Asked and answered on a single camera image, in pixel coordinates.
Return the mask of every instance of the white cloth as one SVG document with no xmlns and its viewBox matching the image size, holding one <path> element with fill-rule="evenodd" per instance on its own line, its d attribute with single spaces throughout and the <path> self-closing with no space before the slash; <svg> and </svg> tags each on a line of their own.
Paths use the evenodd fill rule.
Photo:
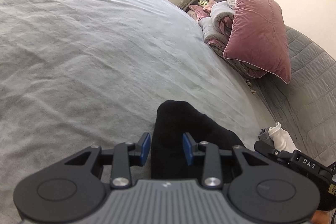
<svg viewBox="0 0 336 224">
<path fill-rule="evenodd" d="M 291 136 L 289 136 L 289 133 L 281 128 L 281 124 L 279 122 L 277 122 L 275 127 L 269 128 L 268 134 L 274 142 L 275 149 L 279 151 L 285 150 L 290 153 L 294 150 L 298 150 L 293 143 Z"/>
</svg>

